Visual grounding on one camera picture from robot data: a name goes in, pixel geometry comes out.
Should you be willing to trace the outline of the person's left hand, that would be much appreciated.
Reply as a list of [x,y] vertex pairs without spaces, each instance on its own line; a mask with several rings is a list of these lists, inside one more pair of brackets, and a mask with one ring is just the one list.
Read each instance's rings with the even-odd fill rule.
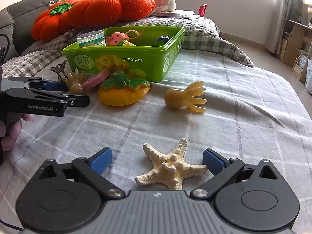
[[7,127],[0,121],[1,147],[3,151],[8,152],[14,148],[16,140],[22,131],[22,119],[24,121],[32,121],[33,115],[23,114],[22,118],[10,127]]

